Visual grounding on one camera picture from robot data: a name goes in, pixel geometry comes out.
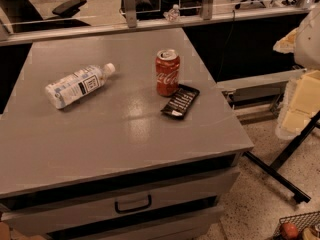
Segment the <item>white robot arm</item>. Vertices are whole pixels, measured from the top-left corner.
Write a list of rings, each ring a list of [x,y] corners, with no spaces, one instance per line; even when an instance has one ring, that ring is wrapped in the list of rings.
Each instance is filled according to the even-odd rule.
[[[291,140],[300,135],[311,118],[320,111],[320,5],[312,8],[300,25],[278,40],[274,51],[292,53],[305,68],[299,78],[286,84],[275,134]]]

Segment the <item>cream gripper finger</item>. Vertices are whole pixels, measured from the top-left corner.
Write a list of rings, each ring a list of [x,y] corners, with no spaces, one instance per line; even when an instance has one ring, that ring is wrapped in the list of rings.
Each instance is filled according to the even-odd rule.
[[[277,119],[275,134],[291,140],[300,135],[320,111],[320,71],[306,71],[298,79],[290,79]]]
[[[296,36],[297,29],[293,29],[275,43],[273,50],[282,54],[293,53],[295,49]]]

